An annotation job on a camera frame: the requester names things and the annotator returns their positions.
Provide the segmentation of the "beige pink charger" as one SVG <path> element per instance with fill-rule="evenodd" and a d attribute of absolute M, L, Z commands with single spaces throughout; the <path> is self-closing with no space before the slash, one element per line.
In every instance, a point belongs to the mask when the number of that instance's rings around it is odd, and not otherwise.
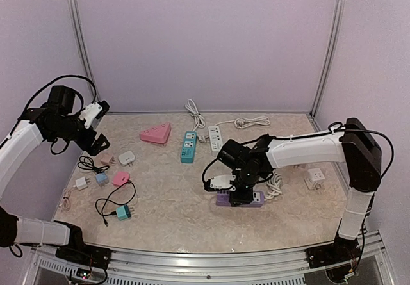
<path fill-rule="evenodd" d="M 101 157 L 101 164 L 104 165 L 104 166 L 109 166 L 110 167 L 110 166 L 113 166 L 114 164 L 116 164 L 116 160 L 115 160 L 113 155 L 104 154 Z"/>

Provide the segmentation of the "purple power strip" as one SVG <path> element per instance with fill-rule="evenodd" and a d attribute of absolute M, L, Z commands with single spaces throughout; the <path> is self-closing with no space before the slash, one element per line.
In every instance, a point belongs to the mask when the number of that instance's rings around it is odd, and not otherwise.
<path fill-rule="evenodd" d="M 220 191 L 217 193 L 216 205 L 222 207 L 230 207 L 229 191 Z M 262 191 L 255 191 L 253 201 L 250 204 L 244 204 L 242 207 L 246 208 L 260 208 L 265 203 L 264 193 Z"/>

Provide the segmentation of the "white power strip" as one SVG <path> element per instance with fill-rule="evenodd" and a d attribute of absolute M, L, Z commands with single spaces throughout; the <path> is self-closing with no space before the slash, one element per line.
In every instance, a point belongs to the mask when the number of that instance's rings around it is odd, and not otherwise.
<path fill-rule="evenodd" d="M 222 134 L 218 126 L 208 127 L 208 136 L 211 147 L 211 155 L 217 157 L 223 146 Z"/>

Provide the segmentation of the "white cube socket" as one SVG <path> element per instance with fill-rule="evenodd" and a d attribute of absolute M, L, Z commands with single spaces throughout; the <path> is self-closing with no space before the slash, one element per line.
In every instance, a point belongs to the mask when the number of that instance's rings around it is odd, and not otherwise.
<path fill-rule="evenodd" d="M 325 176 L 320 168 L 310 168 L 307 170 L 304 182 L 309 190 L 319 190 L 324 181 Z"/>

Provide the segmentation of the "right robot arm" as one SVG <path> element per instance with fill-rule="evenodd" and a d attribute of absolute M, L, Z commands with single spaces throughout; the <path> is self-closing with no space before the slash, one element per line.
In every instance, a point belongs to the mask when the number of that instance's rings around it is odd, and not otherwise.
<path fill-rule="evenodd" d="M 367 129 L 359 119 L 335 122 L 326 131 L 298 136 L 278 137 L 263 134 L 238 143 L 228 140 L 216 161 L 229 169 L 231 175 L 216 183 L 203 178 L 207 192 L 228 191 L 231 206 L 250 204 L 253 188 L 273 177 L 278 168 L 321 162 L 345 163 L 349 190 L 345 211 L 327 255 L 335 262 L 357 248 L 357 238 L 368 214 L 372 199 L 390 169 L 382 166 L 382 149 L 375 136 L 390 139 L 383 133 Z"/>

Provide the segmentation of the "blue charger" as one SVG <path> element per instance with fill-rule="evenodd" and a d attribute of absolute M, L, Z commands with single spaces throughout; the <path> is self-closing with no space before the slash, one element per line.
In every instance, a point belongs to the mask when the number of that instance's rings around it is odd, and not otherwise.
<path fill-rule="evenodd" d="M 105 172 L 96 174 L 95 180 L 99 186 L 105 186 L 109 182 L 108 176 Z"/>

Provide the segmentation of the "small white charger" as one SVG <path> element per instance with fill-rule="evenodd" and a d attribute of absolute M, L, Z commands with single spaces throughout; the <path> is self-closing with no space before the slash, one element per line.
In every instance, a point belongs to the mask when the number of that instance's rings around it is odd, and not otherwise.
<path fill-rule="evenodd" d="M 80 177 L 79 179 L 75 180 L 74 187 L 75 189 L 81 191 L 88 188 L 89 179 L 86 177 Z"/>

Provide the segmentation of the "pink triangular power strip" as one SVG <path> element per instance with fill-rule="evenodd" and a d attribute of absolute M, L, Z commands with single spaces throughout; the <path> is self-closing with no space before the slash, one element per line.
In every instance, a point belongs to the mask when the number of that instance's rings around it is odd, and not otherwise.
<path fill-rule="evenodd" d="M 140 132 L 141 141 L 157 145 L 166 145 L 170 136 L 172 126 L 170 122 L 164 122 Z"/>

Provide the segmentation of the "teal power strip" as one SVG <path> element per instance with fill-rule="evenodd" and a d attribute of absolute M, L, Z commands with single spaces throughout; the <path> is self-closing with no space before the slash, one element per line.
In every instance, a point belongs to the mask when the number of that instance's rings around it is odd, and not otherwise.
<path fill-rule="evenodd" d="M 180 154 L 181 163 L 191 164 L 194 162 L 196 143 L 197 133 L 195 131 L 187 131 L 184 134 L 183 146 Z"/>

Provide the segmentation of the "teal charger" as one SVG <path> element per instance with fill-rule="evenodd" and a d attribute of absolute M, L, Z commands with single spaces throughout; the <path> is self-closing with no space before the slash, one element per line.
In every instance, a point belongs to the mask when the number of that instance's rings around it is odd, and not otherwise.
<path fill-rule="evenodd" d="M 135 212 L 135 209 L 133 206 L 129 206 L 127 204 L 124 204 L 116 209 L 116 216 L 118 220 L 124 221 L 128 220 L 132 217 L 133 213 Z"/>

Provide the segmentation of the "aluminium front rail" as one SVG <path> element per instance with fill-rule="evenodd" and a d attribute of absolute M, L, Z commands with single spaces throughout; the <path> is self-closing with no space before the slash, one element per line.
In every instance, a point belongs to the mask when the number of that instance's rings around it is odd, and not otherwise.
<path fill-rule="evenodd" d="M 225 254 L 184 254 L 111 248 L 105 284 L 306 284 L 308 274 L 328 282 L 326 272 L 349 262 L 311 268 L 308 249 L 329 242 L 282 250 Z M 18 284 L 39 284 L 45 271 L 57 284 L 67 284 L 80 267 L 55 257 L 56 249 L 31 250 L 27 272 Z M 378 231 L 365 234 L 357 275 L 348 284 L 398 284 Z"/>

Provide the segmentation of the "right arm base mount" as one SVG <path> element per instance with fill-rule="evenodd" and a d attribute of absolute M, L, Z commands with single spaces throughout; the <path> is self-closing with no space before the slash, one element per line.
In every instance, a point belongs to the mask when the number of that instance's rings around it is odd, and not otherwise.
<path fill-rule="evenodd" d="M 319 268 L 357 259 L 360 256 L 358 240 L 346 240 L 336 237 L 332 243 L 306 250 L 309 267 Z"/>

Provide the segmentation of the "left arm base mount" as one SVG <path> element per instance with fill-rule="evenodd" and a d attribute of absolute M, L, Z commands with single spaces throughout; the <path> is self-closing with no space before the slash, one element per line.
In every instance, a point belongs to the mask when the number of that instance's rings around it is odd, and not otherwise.
<path fill-rule="evenodd" d="M 92 268 L 107 269 L 110 263 L 112 250 L 103 247 L 86 245 L 82 250 L 68 246 L 58 247 L 55 256 L 59 259 Z"/>

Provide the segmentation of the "left aluminium post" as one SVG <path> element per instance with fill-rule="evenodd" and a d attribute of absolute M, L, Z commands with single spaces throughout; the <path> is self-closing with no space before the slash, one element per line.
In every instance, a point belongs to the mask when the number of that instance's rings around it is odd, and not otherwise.
<path fill-rule="evenodd" d="M 90 64 L 88 51 L 86 48 L 86 42 L 85 42 L 85 37 L 83 34 L 83 28 L 81 24 L 81 16 L 79 12 L 78 0 L 67 0 L 67 1 L 68 1 L 70 19 L 71 19 L 71 23 L 72 23 L 72 27 L 74 31 L 74 38 L 76 41 L 80 62 L 83 67 L 85 76 L 92 82 L 92 84 L 89 85 L 89 91 L 92 94 L 92 96 L 95 97 L 96 101 L 101 101 L 101 97 L 98 92 L 97 85 L 95 83 L 94 75 L 92 72 L 92 67 Z"/>

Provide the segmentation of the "right aluminium post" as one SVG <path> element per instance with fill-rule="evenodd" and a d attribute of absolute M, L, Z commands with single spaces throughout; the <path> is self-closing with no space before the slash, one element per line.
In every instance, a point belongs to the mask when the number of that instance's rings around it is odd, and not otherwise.
<path fill-rule="evenodd" d="M 324 63 L 320 72 L 319 83 L 316 89 L 313 105 L 309 112 L 310 117 L 315 120 L 320 110 L 320 105 L 324 98 L 325 88 L 331 72 L 332 61 L 336 52 L 340 26 L 343 19 L 345 0 L 335 0 L 335 7 L 332 16 L 331 30 L 324 57 Z"/>

